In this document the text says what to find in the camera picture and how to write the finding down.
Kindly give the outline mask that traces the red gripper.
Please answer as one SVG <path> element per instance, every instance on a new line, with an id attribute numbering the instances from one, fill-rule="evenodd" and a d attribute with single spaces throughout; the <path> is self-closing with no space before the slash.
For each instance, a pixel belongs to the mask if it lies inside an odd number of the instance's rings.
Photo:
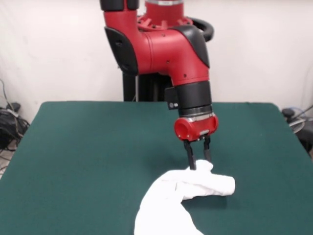
<path id="1" fill-rule="evenodd" d="M 174 124 L 176 136 L 183 141 L 187 152 L 190 170 L 196 170 L 196 163 L 190 141 L 197 141 L 202 136 L 204 140 L 203 154 L 208 162 L 212 162 L 210 143 L 211 134 L 215 133 L 219 126 L 218 117 L 215 114 L 207 114 L 197 117 L 180 117 Z"/>

